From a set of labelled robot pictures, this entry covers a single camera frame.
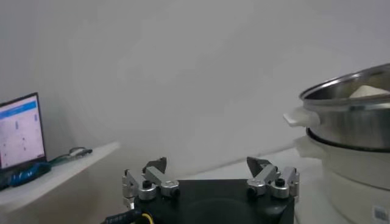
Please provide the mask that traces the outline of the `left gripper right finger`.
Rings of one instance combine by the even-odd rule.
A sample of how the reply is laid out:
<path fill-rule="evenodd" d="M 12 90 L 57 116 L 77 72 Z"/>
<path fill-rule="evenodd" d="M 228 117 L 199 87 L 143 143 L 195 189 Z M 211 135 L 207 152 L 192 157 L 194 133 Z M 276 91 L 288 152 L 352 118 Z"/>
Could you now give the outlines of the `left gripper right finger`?
<path fill-rule="evenodd" d="M 256 201 L 269 194 L 276 200 L 293 198 L 299 202 L 300 173 L 295 167 L 280 170 L 266 159 L 248 156 L 246 159 L 252 177 L 246 180 L 249 201 Z"/>

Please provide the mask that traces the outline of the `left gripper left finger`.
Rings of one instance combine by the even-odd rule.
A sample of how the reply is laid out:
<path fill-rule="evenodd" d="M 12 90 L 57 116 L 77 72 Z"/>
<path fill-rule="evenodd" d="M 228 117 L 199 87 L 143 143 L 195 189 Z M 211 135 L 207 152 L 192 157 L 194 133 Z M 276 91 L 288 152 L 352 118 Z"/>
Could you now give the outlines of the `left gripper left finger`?
<path fill-rule="evenodd" d="M 157 197 L 178 199 L 179 181 L 165 174 L 166 167 L 167 158 L 161 157 L 147 162 L 141 172 L 126 169 L 122 176 L 123 204 L 132 209 L 135 207 L 135 200 L 150 202 Z"/>

